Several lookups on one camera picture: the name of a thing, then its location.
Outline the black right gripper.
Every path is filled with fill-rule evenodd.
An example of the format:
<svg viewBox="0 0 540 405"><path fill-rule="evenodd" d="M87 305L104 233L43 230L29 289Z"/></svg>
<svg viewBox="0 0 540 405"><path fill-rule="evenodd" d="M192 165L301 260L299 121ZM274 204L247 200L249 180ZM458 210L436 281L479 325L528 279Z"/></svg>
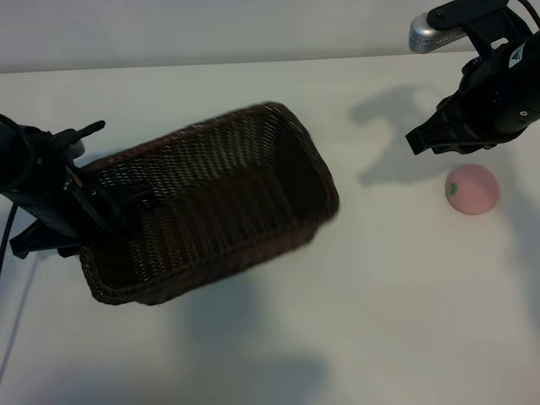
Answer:
<svg viewBox="0 0 540 405"><path fill-rule="evenodd" d="M530 125L530 41L509 43L462 68L455 94L406 135L414 154L471 154L517 138Z"/></svg>

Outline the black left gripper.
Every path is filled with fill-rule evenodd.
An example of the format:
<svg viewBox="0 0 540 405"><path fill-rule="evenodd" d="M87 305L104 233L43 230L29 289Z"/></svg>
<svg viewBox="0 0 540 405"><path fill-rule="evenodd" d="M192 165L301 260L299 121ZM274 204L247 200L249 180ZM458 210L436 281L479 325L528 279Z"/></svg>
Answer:
<svg viewBox="0 0 540 405"><path fill-rule="evenodd" d="M9 242L16 257L48 250L64 258L75 256L81 242L73 237L120 233L126 224L120 203L137 204L152 194L148 183L134 183L120 188L119 202L74 164L82 154L82 139L97 131L12 130L12 202L35 218Z"/></svg>

